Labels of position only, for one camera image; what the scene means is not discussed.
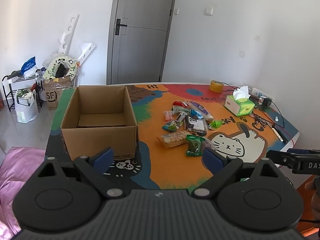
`yellow tape roll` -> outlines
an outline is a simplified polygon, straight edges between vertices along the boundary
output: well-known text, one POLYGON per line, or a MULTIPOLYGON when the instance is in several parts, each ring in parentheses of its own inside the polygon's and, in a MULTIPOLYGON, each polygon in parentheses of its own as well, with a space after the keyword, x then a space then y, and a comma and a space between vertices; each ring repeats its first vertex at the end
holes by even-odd
POLYGON ((209 89, 212 92, 221 93, 223 89, 223 84, 219 81, 212 80, 209 89))

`light switch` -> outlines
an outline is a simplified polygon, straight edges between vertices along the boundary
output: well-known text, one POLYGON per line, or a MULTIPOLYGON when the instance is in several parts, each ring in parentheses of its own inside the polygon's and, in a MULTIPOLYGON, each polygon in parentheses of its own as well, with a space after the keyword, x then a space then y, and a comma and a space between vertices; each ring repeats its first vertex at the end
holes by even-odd
POLYGON ((213 7, 208 6, 205 8, 205 14, 206 15, 212 15, 213 14, 213 7))

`blue gripper pad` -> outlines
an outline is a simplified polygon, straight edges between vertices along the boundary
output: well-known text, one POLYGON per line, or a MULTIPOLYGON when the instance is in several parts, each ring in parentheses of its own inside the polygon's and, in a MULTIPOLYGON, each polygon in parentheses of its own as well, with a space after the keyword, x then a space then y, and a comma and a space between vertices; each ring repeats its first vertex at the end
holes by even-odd
POLYGON ((205 148, 202 153, 203 164, 214 175, 222 170, 227 164, 227 158, 221 156, 211 148, 205 148))
POLYGON ((90 157, 88 162, 95 171, 99 172, 100 174, 105 173, 113 162, 113 149, 108 147, 102 150, 95 156, 90 157))

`door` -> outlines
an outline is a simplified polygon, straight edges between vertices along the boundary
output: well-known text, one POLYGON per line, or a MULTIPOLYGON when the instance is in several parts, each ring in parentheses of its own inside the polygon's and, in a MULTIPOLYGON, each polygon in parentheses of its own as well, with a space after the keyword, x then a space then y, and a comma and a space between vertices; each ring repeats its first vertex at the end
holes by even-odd
POLYGON ((118 0, 111 83, 159 82, 173 0, 118 0))

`snack package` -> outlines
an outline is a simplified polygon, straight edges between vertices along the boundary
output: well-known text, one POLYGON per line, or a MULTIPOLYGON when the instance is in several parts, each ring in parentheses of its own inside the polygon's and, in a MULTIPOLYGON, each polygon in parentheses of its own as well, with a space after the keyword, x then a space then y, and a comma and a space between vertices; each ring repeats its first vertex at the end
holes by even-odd
POLYGON ((212 123, 209 124, 209 129, 210 130, 217 130, 222 126, 222 121, 221 120, 214 120, 212 123))
POLYGON ((193 101, 187 101, 186 103, 190 109, 200 112, 207 122, 213 122, 213 116, 203 106, 193 101))
POLYGON ((196 120, 187 115, 184 118, 184 125, 187 131, 207 133, 208 126, 204 119, 196 120))
POLYGON ((170 121, 164 126, 162 126, 162 129, 168 132, 176 132, 179 128, 180 128, 180 125, 176 121, 170 121))
POLYGON ((201 143, 201 148, 200 151, 203 152, 204 148, 209 147, 211 149, 215 150, 214 144, 212 143, 212 141, 210 141, 208 138, 203 137, 204 141, 201 143))
POLYGON ((170 121, 174 121, 173 112, 172 111, 165 111, 163 112, 164 115, 164 123, 168 123, 170 121))
POLYGON ((173 106, 182 106, 184 108, 188 108, 188 104, 182 101, 174 101, 172 103, 173 106))
POLYGON ((188 150, 186 155, 188 156, 201 156, 201 143, 205 141, 203 137, 195 136, 195 135, 187 135, 187 143, 188 143, 188 150))
POLYGON ((172 110, 173 110, 173 114, 179 114, 181 112, 186 112, 187 114, 190 114, 190 109, 184 108, 182 106, 173 106, 172 110))
POLYGON ((177 119, 176 119, 176 122, 178 122, 180 124, 180 126, 183 124, 183 120, 184 118, 187 116, 188 114, 186 112, 181 112, 177 119))
POLYGON ((187 135, 191 135, 187 131, 177 131, 157 137, 164 148, 172 148, 187 142, 187 135))
POLYGON ((201 113, 196 110, 191 109, 190 114, 193 119, 203 119, 201 113))

